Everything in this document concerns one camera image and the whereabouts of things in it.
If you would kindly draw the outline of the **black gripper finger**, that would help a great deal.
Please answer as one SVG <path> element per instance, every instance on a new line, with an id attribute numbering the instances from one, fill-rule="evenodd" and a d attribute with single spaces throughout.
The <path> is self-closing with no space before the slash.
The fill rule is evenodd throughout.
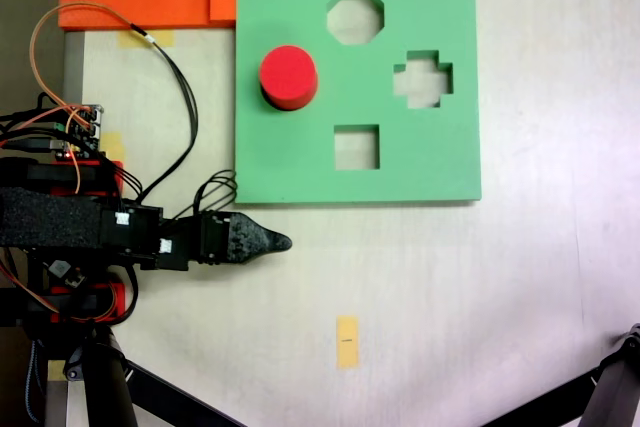
<path id="1" fill-rule="evenodd" d="M 286 252 L 292 245 L 288 236 L 266 229 L 242 213 L 230 214 L 229 264 L 244 264 L 267 254 Z"/>

